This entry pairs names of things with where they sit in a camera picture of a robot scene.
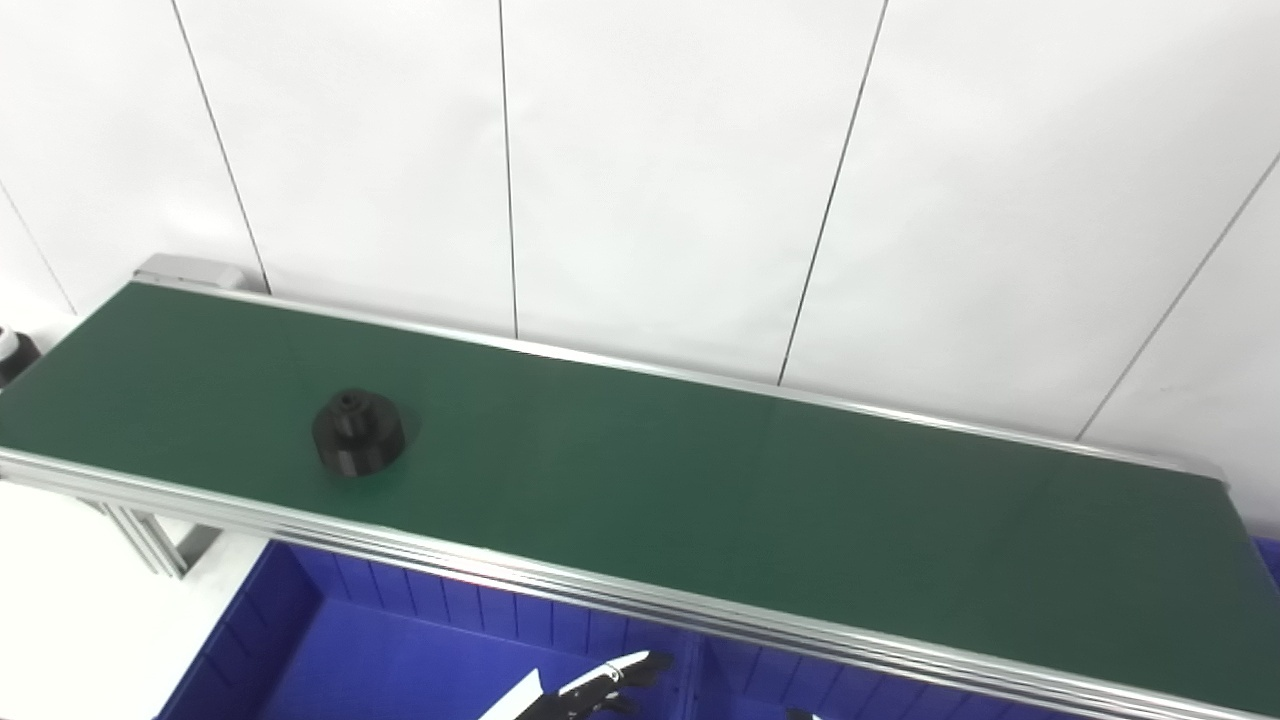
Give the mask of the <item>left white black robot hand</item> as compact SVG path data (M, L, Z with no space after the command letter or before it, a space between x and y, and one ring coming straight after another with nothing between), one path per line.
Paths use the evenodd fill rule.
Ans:
M590 719L602 712L631 715L639 705L625 691L653 687L673 665L672 653L643 650L604 661L557 691L547 691L540 673L534 669L480 717Z

